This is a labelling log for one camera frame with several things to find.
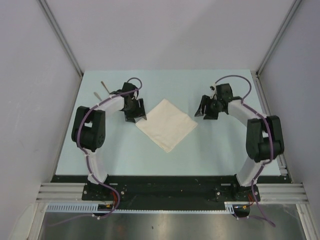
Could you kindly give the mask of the white cloth napkin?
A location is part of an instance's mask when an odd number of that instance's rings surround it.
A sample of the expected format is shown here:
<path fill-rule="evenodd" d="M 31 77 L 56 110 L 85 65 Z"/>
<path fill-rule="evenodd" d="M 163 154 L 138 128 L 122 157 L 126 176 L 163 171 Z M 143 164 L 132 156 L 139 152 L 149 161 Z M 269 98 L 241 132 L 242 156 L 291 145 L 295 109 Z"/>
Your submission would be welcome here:
<path fill-rule="evenodd" d="M 198 125 L 167 99 L 139 120 L 136 127 L 166 153 L 171 152 Z"/>

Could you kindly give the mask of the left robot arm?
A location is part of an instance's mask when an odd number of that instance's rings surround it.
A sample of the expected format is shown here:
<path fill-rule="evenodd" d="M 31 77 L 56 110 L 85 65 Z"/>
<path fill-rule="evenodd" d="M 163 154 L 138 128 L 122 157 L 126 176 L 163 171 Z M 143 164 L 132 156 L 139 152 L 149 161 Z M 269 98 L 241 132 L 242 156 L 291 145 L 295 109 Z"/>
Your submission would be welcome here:
<path fill-rule="evenodd" d="M 110 196 L 111 188 L 104 184 L 108 173 L 103 161 L 97 156 L 106 139 L 106 119 L 116 112 L 124 113 L 124 120 L 135 123 L 136 119 L 147 119 L 144 100 L 139 98 L 142 81 L 137 77 L 129 78 L 121 89 L 112 91 L 109 97 L 93 107 L 79 106 L 71 132 L 71 139 L 83 152 L 88 170 L 88 181 L 96 184 L 93 194 L 100 200 Z"/>

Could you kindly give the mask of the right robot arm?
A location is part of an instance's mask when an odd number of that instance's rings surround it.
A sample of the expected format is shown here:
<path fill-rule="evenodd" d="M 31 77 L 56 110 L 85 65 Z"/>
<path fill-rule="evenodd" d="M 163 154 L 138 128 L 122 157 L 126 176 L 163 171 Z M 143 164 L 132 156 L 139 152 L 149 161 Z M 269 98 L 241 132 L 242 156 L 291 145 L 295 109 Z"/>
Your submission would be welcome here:
<path fill-rule="evenodd" d="M 230 188 L 231 196 L 242 201 L 249 194 L 248 187 L 257 182 L 265 166 L 284 153 L 281 120 L 276 115 L 259 113 L 234 96 L 230 84 L 211 86 L 213 95 L 203 95 L 194 114 L 205 120 L 217 120 L 220 113 L 230 115 L 246 127 L 245 149 L 247 159 L 235 175 L 238 183 Z"/>

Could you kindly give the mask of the copper spoon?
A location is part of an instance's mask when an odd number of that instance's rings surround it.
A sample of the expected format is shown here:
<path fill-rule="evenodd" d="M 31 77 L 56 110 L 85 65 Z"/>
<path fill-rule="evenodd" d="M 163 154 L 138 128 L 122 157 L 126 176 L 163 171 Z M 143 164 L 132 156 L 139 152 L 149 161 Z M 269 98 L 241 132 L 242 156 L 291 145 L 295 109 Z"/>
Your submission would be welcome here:
<path fill-rule="evenodd" d="M 110 91 L 108 90 L 106 84 L 105 84 L 103 81 L 101 81 L 100 83 L 102 84 L 102 86 L 104 87 L 104 89 L 107 91 L 107 93 L 110 95 Z"/>

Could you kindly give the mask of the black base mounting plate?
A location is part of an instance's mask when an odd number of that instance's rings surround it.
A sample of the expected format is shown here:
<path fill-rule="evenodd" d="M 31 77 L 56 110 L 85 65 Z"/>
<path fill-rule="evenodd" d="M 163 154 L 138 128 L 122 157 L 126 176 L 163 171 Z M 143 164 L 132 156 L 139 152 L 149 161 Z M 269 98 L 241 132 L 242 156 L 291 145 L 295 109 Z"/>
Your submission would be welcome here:
<path fill-rule="evenodd" d="M 254 187 L 241 187 L 235 176 L 120 176 L 104 185 L 84 175 L 55 175 L 52 183 L 84 183 L 81 200 L 125 209 L 208 210 L 225 202 L 260 200 L 258 184 L 289 184 L 288 176 L 260 176 Z"/>

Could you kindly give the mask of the right aluminium frame post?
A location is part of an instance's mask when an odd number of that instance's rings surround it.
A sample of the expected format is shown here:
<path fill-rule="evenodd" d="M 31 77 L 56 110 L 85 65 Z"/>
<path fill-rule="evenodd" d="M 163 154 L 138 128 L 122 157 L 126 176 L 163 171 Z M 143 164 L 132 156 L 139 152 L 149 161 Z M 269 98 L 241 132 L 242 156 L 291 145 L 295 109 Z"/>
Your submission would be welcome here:
<path fill-rule="evenodd" d="M 299 8 L 304 3 L 304 0 L 294 0 L 286 13 L 282 23 L 280 24 L 279 29 L 277 30 L 274 38 L 272 39 L 272 42 L 267 49 L 267 52 L 265 53 L 261 63 L 259 64 L 257 70 L 255 71 L 255 74 L 259 77 L 262 72 L 264 71 L 264 68 L 266 67 L 267 63 L 271 59 L 273 53 L 275 52 L 277 46 L 281 42 L 282 38 L 284 37 L 287 29 L 289 28 L 291 22 L 293 21 L 295 15 L 297 14 Z"/>

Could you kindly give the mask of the aluminium frame post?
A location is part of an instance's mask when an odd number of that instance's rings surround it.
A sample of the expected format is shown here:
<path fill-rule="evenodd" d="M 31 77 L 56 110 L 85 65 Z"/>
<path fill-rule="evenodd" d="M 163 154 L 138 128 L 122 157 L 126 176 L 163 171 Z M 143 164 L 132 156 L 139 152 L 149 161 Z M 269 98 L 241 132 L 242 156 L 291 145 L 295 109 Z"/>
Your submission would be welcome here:
<path fill-rule="evenodd" d="M 74 52 L 72 51 L 72 48 L 70 47 L 53 11 L 51 10 L 50 5 L 46 0 L 37 0 L 36 1 L 40 7 L 40 9 L 43 12 L 43 15 L 45 16 L 48 24 L 50 25 L 54 35 L 56 36 L 57 40 L 59 41 L 63 51 L 65 52 L 68 60 L 70 61 L 72 67 L 76 71 L 76 73 L 79 75 L 79 77 L 82 79 L 84 76 L 83 71 L 81 70 L 80 64 L 78 63 L 76 56 L 74 55 Z"/>
<path fill-rule="evenodd" d="M 291 22 L 293 21 L 295 15 L 297 14 L 299 8 L 304 3 L 304 0 L 294 0 L 286 13 L 282 23 L 280 24 L 279 29 L 277 30 L 274 38 L 272 39 L 272 42 L 267 49 L 267 52 L 265 53 L 261 63 L 259 64 L 257 70 L 255 71 L 255 74 L 259 77 L 262 72 L 264 71 L 264 68 L 266 67 L 267 63 L 271 59 L 273 53 L 275 52 L 277 46 L 281 42 L 282 38 L 284 37 L 287 29 L 289 28 Z"/>

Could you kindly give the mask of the aluminium cross rail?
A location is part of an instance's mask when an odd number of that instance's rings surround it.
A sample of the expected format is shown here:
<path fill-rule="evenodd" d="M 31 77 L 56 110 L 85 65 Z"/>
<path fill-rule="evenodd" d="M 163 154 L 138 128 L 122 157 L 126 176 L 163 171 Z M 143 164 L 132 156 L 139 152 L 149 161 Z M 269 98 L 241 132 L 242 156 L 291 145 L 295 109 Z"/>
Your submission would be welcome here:
<path fill-rule="evenodd" d="M 38 202 L 80 202 L 84 183 L 43 183 Z M 308 204 L 305 188 L 301 183 L 260 183 L 257 185 L 262 204 Z"/>

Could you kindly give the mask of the left aluminium frame post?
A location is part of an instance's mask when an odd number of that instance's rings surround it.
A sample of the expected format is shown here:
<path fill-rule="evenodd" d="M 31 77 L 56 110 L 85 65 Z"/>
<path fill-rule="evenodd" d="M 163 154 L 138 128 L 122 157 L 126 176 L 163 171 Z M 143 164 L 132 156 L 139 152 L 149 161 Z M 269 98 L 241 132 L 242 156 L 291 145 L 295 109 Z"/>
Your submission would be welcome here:
<path fill-rule="evenodd" d="M 48 24 L 50 25 L 54 35 L 56 36 L 57 40 L 59 41 L 63 51 L 65 52 L 68 60 L 70 61 L 72 67 L 76 71 L 76 73 L 79 75 L 79 77 L 82 79 L 84 76 L 83 71 L 81 70 L 80 64 L 78 63 L 76 56 L 74 55 L 74 52 L 72 51 L 72 48 L 70 47 L 53 11 L 51 10 L 50 5 L 46 0 L 37 0 L 36 1 L 40 7 L 40 9 L 43 12 L 43 15 L 45 16 Z"/>

